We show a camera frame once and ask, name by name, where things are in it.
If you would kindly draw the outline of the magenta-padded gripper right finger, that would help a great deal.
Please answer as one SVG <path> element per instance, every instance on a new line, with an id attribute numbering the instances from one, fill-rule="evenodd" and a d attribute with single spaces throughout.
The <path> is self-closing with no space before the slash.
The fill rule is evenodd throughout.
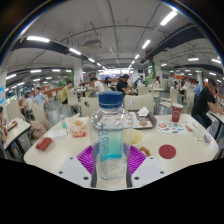
<path id="1" fill-rule="evenodd" d="M 159 162 L 134 146 L 130 148 L 128 169 L 133 188 L 143 187 L 164 176 L 164 168 Z"/>

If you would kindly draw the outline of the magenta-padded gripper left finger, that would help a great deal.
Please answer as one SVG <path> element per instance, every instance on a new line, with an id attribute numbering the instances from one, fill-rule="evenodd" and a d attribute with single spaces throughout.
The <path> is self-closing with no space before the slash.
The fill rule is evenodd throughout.
<path id="1" fill-rule="evenodd" d="M 94 157 L 91 146 L 77 156 L 69 157 L 57 171 L 58 176 L 86 188 L 91 186 L 93 173 Z"/>

